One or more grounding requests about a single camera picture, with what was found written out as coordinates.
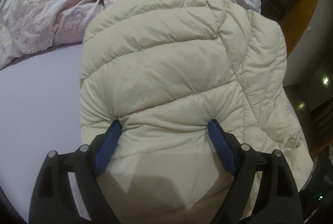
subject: screw head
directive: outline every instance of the screw head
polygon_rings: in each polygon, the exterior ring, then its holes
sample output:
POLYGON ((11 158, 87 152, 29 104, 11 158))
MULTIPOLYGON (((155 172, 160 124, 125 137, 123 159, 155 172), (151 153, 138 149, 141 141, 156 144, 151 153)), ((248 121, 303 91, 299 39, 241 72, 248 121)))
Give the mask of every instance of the screw head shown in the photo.
POLYGON ((50 151, 50 152, 47 154, 47 156, 50 157, 50 158, 52 158, 52 157, 54 157, 56 154, 57 154, 56 151, 50 151))
POLYGON ((241 146, 243 151, 249 151, 251 149, 250 145, 243 143, 241 146))
POLYGON ((80 147, 80 151, 81 152, 86 152, 86 151, 88 151, 88 149, 89 149, 89 145, 88 144, 83 144, 80 147))
POLYGON ((282 152, 281 152, 280 150, 274 150, 274 154, 275 154, 277 157, 282 156, 282 152))

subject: wall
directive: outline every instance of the wall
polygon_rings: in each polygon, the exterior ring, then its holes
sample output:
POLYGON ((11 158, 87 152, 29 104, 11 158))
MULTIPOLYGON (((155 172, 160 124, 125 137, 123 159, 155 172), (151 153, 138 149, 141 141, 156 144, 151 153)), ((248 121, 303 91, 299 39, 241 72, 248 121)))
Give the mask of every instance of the wall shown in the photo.
POLYGON ((312 18, 287 58, 284 86, 299 84, 318 63, 325 47, 333 42, 333 0, 318 0, 312 18))
POLYGON ((333 96, 333 47, 325 48, 320 61, 308 76, 297 86, 297 91, 310 111, 319 107, 333 96))

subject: puffer jacket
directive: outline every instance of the puffer jacket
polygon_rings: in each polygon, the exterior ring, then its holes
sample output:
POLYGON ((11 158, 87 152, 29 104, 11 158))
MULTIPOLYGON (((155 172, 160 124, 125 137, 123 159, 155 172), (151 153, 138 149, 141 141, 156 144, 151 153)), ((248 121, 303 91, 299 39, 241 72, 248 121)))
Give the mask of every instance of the puffer jacket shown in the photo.
POLYGON ((312 161, 285 70, 279 25, 227 0, 121 0, 99 14, 84 37, 81 135, 89 144, 113 120, 123 127, 98 178, 120 221, 211 221, 233 179, 207 135, 214 118, 256 151, 280 149, 300 189, 312 161))

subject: bed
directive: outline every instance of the bed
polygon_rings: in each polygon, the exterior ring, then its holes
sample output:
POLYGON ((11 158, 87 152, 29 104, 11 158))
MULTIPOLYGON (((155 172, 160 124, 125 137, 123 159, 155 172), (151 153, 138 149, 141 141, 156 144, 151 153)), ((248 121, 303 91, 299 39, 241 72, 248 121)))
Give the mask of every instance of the bed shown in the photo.
POLYGON ((0 71, 0 185, 25 221, 47 152, 81 144, 81 50, 76 44, 40 52, 0 71))

